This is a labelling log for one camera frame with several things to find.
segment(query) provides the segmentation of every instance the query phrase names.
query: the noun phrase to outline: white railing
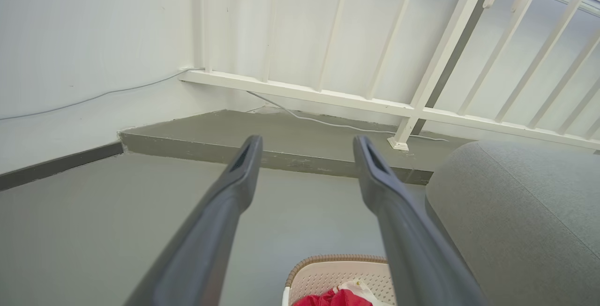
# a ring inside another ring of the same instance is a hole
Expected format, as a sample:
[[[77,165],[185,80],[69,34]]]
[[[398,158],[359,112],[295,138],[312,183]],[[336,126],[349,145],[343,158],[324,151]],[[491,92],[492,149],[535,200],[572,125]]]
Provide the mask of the white railing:
[[[206,0],[203,0],[203,29],[201,36],[203,37],[204,45],[203,56],[205,70],[189,71],[187,73],[182,74],[180,80],[187,82],[197,82],[201,84],[210,84],[226,88],[234,88],[238,90],[249,90],[257,93],[264,93],[281,97],[291,97],[294,99],[302,99],[317,103],[340,105],[343,107],[363,109],[373,112],[383,112],[387,114],[401,116],[403,117],[403,120],[401,121],[401,124],[398,127],[396,135],[388,139],[390,141],[390,145],[393,148],[400,150],[408,150],[406,142],[418,119],[431,120],[435,122],[459,125],[463,127],[484,129],[488,131],[495,131],[498,133],[519,135],[523,137],[529,137],[532,139],[540,139],[550,142],[570,144],[573,146],[579,146],[583,148],[600,149],[600,140],[592,139],[593,135],[600,128],[600,118],[598,118],[598,120],[589,128],[587,133],[585,133],[583,136],[566,134],[566,131],[570,127],[572,122],[576,120],[576,118],[583,111],[585,106],[588,105],[588,103],[592,100],[596,92],[598,92],[598,89],[600,89],[600,79],[587,93],[587,95],[581,100],[579,105],[573,110],[572,114],[568,116],[567,120],[564,122],[561,128],[559,128],[557,131],[549,131],[546,129],[536,128],[536,125],[544,116],[544,114],[546,114],[546,111],[552,105],[552,103],[556,101],[559,93],[563,90],[564,86],[570,81],[573,75],[576,74],[576,72],[579,70],[579,67],[581,67],[583,62],[585,62],[585,60],[590,56],[592,50],[598,45],[598,42],[600,41],[600,30],[598,33],[596,33],[596,35],[594,35],[593,38],[591,38],[590,43],[588,43],[583,48],[583,51],[579,54],[576,60],[572,63],[571,67],[564,74],[561,81],[559,81],[558,85],[549,95],[548,99],[541,106],[537,114],[535,114],[530,124],[525,126],[503,121],[506,113],[510,110],[511,106],[516,101],[517,97],[519,96],[525,85],[529,82],[532,75],[536,73],[536,71],[538,71],[542,62],[544,62],[549,52],[554,47],[555,43],[561,36],[562,32],[564,31],[564,28],[566,28],[568,22],[572,19],[582,0],[570,1],[566,11],[561,16],[561,19],[559,20],[558,24],[555,26],[554,30],[546,39],[546,42],[544,43],[536,57],[533,59],[533,62],[530,64],[523,77],[521,77],[521,80],[517,84],[516,88],[513,90],[512,94],[508,97],[508,99],[504,103],[504,106],[499,111],[495,119],[480,118],[478,116],[471,116],[466,113],[469,109],[469,105],[476,96],[480,86],[486,80],[486,76],[489,73],[490,69],[492,68],[498,57],[502,54],[504,48],[508,45],[510,39],[512,38],[512,35],[514,35],[514,33],[516,32],[517,27],[521,23],[521,20],[523,20],[523,16],[525,15],[527,9],[531,5],[532,0],[520,0],[519,3],[516,5],[514,14],[512,15],[512,18],[507,28],[504,30],[504,34],[495,46],[495,49],[493,50],[492,54],[490,55],[489,59],[484,65],[482,71],[480,72],[480,75],[476,79],[476,82],[465,97],[463,105],[459,108],[457,112],[426,108],[425,105],[427,103],[427,100],[431,96],[433,88],[435,87],[435,84],[437,84],[437,80],[439,80],[442,71],[446,66],[446,63],[448,63],[448,60],[450,59],[450,54],[452,54],[454,47],[457,45],[461,33],[465,29],[467,20],[469,19],[469,16],[471,16],[471,13],[477,3],[477,0],[458,1],[456,8],[454,9],[454,13],[450,18],[450,22],[448,23],[448,26],[444,31],[442,39],[439,45],[437,46],[435,53],[433,54],[433,58],[431,59],[431,62],[429,63],[418,85],[417,91],[415,92],[411,103],[405,104],[373,98],[375,90],[377,89],[377,86],[379,84],[379,80],[381,78],[381,70],[386,64],[386,62],[388,62],[388,58],[390,56],[390,42],[393,41],[394,36],[398,32],[399,25],[403,20],[403,15],[405,14],[405,10],[407,9],[407,6],[409,5],[410,1],[411,0],[401,0],[399,3],[398,11],[396,13],[396,17],[394,18],[392,28],[388,33],[388,37],[383,46],[383,51],[379,58],[379,62],[377,63],[377,67],[375,68],[373,77],[368,82],[367,91],[364,96],[333,92],[325,89],[327,85],[327,80],[324,79],[323,75],[326,69],[328,68],[328,61],[330,60],[329,48],[331,46],[332,41],[334,41],[336,37],[337,28],[339,25],[339,20],[341,18],[341,13],[343,12],[345,0],[338,1],[336,16],[334,17],[333,26],[330,32],[330,37],[325,51],[321,73],[319,74],[319,82],[314,88],[269,80],[270,61],[273,55],[272,47],[274,46],[275,38],[274,32],[277,18],[278,0],[272,0],[271,3],[270,22],[268,25],[268,43],[265,43],[266,54],[264,57],[264,66],[262,76],[260,79],[247,77],[243,75],[214,71],[210,67],[210,50],[208,49],[208,43],[206,41],[206,39],[210,37],[210,35],[207,35],[207,32],[209,32],[210,29],[206,27],[206,14],[208,3]]]

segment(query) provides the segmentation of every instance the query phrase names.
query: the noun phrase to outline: basket rim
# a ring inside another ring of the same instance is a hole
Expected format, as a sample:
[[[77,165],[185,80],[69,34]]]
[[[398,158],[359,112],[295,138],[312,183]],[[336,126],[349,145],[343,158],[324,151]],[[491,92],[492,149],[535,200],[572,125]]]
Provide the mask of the basket rim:
[[[287,280],[285,281],[286,287],[291,287],[292,282],[294,281],[294,277],[305,266],[314,263],[322,263],[324,261],[366,261],[368,263],[379,263],[379,264],[387,264],[388,259],[386,257],[381,257],[379,255],[368,255],[368,254],[325,254],[325,255],[313,255],[312,257],[308,257],[303,261],[300,261],[290,274],[287,276]]]

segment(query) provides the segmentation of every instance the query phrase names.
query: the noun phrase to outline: floor step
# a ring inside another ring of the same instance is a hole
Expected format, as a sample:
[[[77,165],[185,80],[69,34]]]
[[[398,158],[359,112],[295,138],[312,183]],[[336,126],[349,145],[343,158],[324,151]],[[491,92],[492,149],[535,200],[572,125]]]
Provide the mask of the floor step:
[[[296,114],[362,129],[396,130],[394,126],[333,116]],[[471,141],[424,132],[423,135],[449,142],[411,137],[410,151],[393,150],[386,141],[390,134],[331,127],[300,120],[270,107],[258,112],[209,112],[122,131],[120,138],[129,152],[227,163],[244,140],[254,134],[263,137],[263,167],[344,177],[356,177],[352,154],[354,136],[367,135],[400,180],[418,185],[427,184],[435,167],[450,152]]]

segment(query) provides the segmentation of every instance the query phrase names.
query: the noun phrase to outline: gray cable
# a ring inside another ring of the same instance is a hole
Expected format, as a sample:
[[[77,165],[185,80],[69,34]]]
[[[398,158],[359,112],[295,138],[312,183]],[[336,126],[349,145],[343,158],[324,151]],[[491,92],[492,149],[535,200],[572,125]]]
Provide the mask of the gray cable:
[[[175,73],[173,75],[171,75],[170,77],[166,77],[163,78],[161,80],[155,81],[155,82],[151,82],[148,84],[142,84],[142,86],[135,86],[135,87],[130,87],[130,88],[124,88],[122,90],[111,90],[110,92],[106,92],[106,93],[102,93],[100,95],[97,95],[95,97],[90,97],[89,99],[85,99],[76,103],[72,103],[72,104],[68,104],[68,105],[63,105],[62,107],[58,107],[58,108],[54,108],[54,109],[49,109],[49,110],[44,110],[42,112],[32,112],[31,114],[22,114],[22,115],[16,115],[16,116],[8,116],[6,118],[0,118],[0,121],[2,120],[10,120],[10,119],[17,119],[17,118],[25,118],[27,116],[34,116],[34,115],[39,115],[39,114],[45,114],[47,112],[53,112],[55,110],[60,110],[60,109],[65,109],[65,108],[69,108],[69,107],[73,107],[73,105],[78,105],[84,102],[88,102],[88,101],[92,101],[94,99],[97,99],[98,97],[103,97],[105,95],[109,95],[112,93],[119,93],[119,92],[125,92],[126,90],[137,90],[138,88],[144,88],[144,87],[148,87],[148,86],[152,86],[153,84],[157,84],[159,82],[163,82],[163,81],[167,81],[170,78],[176,77],[182,73],[185,73],[187,71],[202,71],[204,70],[204,68],[186,68],[186,69],[182,69],[181,71],[179,71],[178,73]]]
[[[263,99],[264,101],[266,101],[268,103],[272,103],[272,104],[276,105],[277,107],[285,110],[286,112],[288,112],[289,114],[293,115],[295,118],[300,119],[300,120],[315,121],[315,122],[319,122],[320,124],[329,125],[329,126],[332,126],[332,127],[350,128],[350,129],[354,129],[354,130],[358,130],[358,131],[365,131],[367,133],[386,133],[386,134],[392,134],[392,135],[396,134],[394,131],[360,129],[360,128],[352,127],[352,126],[349,126],[349,125],[329,124],[327,122],[319,121],[319,120],[316,120],[316,119],[313,119],[313,118],[303,118],[302,116],[298,116],[298,115],[294,114],[293,112],[289,111],[287,108],[283,107],[282,105],[277,104],[274,101],[270,101],[266,97],[262,97],[261,95],[258,95],[257,93],[254,93],[254,92],[250,92],[249,90],[247,90],[247,92],[251,93],[255,97],[259,97],[259,98]],[[421,136],[421,135],[411,135],[411,136],[412,137],[418,137],[420,139],[432,140],[432,141],[446,141],[446,142],[449,142],[446,139],[433,139],[433,137],[427,137],[427,136]]]

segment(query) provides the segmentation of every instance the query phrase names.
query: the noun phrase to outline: white fabric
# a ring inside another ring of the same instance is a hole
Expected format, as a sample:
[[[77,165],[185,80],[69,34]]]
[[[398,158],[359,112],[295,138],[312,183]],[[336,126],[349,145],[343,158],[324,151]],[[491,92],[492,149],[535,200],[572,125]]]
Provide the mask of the white fabric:
[[[392,306],[390,304],[386,304],[377,300],[377,298],[375,298],[375,295],[373,294],[371,289],[369,289],[367,284],[363,283],[360,280],[353,280],[348,281],[347,283],[339,284],[336,287],[334,287],[333,290],[334,293],[338,293],[339,290],[349,290],[352,293],[354,293],[355,296],[367,300],[368,302],[373,304],[373,306]]]

